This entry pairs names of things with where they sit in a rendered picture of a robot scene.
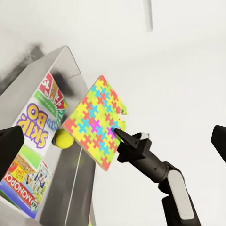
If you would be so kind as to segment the tennis ball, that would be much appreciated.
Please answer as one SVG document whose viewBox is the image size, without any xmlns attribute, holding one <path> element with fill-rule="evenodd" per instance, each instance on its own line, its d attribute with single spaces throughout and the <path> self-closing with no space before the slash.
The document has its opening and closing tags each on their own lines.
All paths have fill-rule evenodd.
<svg viewBox="0 0 226 226">
<path fill-rule="evenodd" d="M 64 129 L 58 129 L 54 134 L 54 144 L 60 148 L 70 147 L 74 140 L 73 137 L 68 134 Z"/>
</svg>

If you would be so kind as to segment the jigsaw puzzle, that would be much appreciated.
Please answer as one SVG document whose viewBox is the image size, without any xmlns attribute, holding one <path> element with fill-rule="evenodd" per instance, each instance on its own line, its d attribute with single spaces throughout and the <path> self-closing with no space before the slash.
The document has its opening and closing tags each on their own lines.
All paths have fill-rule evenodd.
<svg viewBox="0 0 226 226">
<path fill-rule="evenodd" d="M 108 171 L 121 142 L 114 129 L 127 129 L 126 122 L 118 118 L 120 113 L 128 115 L 127 108 L 101 75 L 62 124 L 104 171 Z"/>
</svg>

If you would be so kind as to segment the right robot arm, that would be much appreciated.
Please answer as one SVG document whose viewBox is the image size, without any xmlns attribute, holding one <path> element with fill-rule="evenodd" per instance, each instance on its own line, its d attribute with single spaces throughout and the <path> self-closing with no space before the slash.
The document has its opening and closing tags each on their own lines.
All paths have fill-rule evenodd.
<svg viewBox="0 0 226 226">
<path fill-rule="evenodd" d="M 169 161 L 160 161 L 149 150 L 152 145 L 150 134 L 139 132 L 132 136 L 119 128 L 114 132 L 121 138 L 117 160 L 130 162 L 154 183 L 159 183 L 158 188 L 168 195 L 162 199 L 167 225 L 201 226 L 184 175 Z"/>
</svg>

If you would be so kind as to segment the board game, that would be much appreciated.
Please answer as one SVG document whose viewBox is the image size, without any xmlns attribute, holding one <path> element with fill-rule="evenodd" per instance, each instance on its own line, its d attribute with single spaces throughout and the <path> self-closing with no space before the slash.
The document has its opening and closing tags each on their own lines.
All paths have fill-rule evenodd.
<svg viewBox="0 0 226 226">
<path fill-rule="evenodd" d="M 68 103 L 49 72 L 16 122 L 24 134 L 24 144 L 8 172 L 22 182 L 26 174 L 37 173 Z"/>
<path fill-rule="evenodd" d="M 52 175 L 44 161 L 41 162 L 37 173 L 26 174 L 22 182 L 18 182 L 6 172 L 0 181 L 0 196 L 34 219 Z"/>
</svg>

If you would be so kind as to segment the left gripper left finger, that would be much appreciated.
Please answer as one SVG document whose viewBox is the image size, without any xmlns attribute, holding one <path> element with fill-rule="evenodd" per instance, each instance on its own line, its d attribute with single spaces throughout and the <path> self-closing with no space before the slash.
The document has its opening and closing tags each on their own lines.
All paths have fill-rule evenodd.
<svg viewBox="0 0 226 226">
<path fill-rule="evenodd" d="M 0 130 L 0 181 L 12 166 L 23 144 L 24 134 L 20 125 Z"/>
</svg>

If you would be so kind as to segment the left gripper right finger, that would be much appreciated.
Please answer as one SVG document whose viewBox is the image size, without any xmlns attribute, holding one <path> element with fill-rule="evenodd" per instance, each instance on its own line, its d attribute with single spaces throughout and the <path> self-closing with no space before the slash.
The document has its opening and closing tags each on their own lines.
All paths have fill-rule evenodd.
<svg viewBox="0 0 226 226">
<path fill-rule="evenodd" d="M 211 142 L 226 163 L 226 127 L 216 125 L 212 132 Z"/>
</svg>

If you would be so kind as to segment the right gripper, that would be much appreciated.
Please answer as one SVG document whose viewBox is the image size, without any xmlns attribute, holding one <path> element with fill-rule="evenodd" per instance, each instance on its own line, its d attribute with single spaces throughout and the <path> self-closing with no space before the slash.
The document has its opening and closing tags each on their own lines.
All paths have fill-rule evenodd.
<svg viewBox="0 0 226 226">
<path fill-rule="evenodd" d="M 117 149 L 119 162 L 130 162 L 147 176 L 155 172 L 159 166 L 159 158 L 149 150 L 152 145 L 150 139 L 139 140 L 119 128 L 115 128 L 114 132 L 121 138 Z"/>
</svg>

